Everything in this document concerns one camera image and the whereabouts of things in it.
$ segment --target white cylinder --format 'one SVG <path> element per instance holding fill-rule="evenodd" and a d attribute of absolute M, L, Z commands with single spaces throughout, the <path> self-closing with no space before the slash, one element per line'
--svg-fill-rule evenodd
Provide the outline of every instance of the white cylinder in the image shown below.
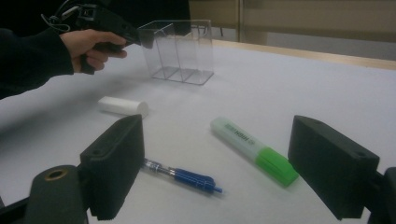
<path fill-rule="evenodd" d="M 142 115 L 145 118 L 149 114 L 149 106 L 146 102 L 124 100 L 120 98 L 105 96 L 99 100 L 101 110 L 122 114 L 122 115 Z"/>

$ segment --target highlighter cap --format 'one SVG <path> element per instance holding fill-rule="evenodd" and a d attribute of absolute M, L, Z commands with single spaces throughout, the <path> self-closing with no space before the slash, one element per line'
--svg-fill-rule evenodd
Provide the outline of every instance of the highlighter cap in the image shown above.
<path fill-rule="evenodd" d="M 255 163 L 285 187 L 299 176 L 289 161 L 270 147 L 259 152 Z"/>

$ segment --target table surface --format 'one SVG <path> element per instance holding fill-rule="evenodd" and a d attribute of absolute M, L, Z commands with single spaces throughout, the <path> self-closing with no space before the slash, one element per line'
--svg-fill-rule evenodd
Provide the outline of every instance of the table surface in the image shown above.
<path fill-rule="evenodd" d="M 215 75 L 204 86 L 149 78 L 142 49 L 130 46 L 127 59 L 111 59 L 94 76 L 55 77 L 2 100 L 4 203 L 27 197 L 40 172 L 78 165 L 79 154 L 123 117 L 100 111 L 97 101 L 111 96 L 148 103 L 148 159 L 210 175 L 225 193 L 209 196 L 140 172 L 109 223 L 339 223 L 302 178 L 281 187 L 209 123 L 229 118 L 286 156 L 293 117 L 318 119 L 378 155 L 384 173 L 396 161 L 395 62 L 214 43 Z M 368 215 L 343 223 L 366 223 Z"/>

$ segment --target clear plastic container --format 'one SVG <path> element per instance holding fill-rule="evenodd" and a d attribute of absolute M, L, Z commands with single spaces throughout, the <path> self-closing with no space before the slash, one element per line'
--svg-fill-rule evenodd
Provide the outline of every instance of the clear plastic container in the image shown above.
<path fill-rule="evenodd" d="M 210 21 L 153 21 L 137 30 L 151 77 L 203 85 L 213 76 Z"/>

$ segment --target black jacket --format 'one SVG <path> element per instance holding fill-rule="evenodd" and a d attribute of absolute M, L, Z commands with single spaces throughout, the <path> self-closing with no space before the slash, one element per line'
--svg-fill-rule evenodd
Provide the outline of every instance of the black jacket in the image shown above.
<path fill-rule="evenodd" d="M 53 30 L 18 37 L 0 29 L 0 99 L 36 89 L 51 77 L 73 73 L 70 54 Z"/>

